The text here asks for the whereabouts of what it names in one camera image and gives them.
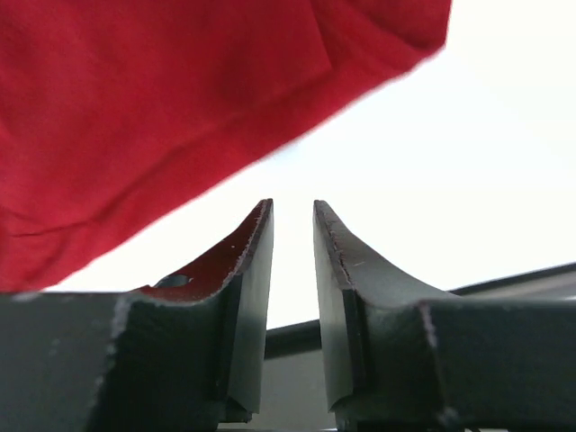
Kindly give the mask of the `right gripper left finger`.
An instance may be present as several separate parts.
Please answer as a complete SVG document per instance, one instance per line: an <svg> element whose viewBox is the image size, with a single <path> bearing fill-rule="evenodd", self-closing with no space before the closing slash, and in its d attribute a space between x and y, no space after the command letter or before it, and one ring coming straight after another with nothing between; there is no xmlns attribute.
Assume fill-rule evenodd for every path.
<svg viewBox="0 0 576 432"><path fill-rule="evenodd" d="M4 431L213 431L258 412L273 203L154 286L1 297Z"/></svg>

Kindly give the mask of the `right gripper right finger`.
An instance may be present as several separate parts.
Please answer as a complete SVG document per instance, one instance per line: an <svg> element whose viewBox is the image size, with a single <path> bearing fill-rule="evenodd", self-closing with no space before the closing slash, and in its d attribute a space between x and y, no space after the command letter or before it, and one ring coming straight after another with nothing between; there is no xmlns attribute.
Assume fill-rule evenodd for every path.
<svg viewBox="0 0 576 432"><path fill-rule="evenodd" d="M423 283L313 206L328 408L341 431L572 431L575 305Z"/></svg>

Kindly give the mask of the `red t shirt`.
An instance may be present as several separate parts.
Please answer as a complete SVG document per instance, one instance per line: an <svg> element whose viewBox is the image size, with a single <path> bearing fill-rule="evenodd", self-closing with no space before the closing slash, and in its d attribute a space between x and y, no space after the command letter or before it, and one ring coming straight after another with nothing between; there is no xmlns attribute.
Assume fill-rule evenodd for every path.
<svg viewBox="0 0 576 432"><path fill-rule="evenodd" d="M445 44L447 1L4 1L1 289L64 280Z"/></svg>

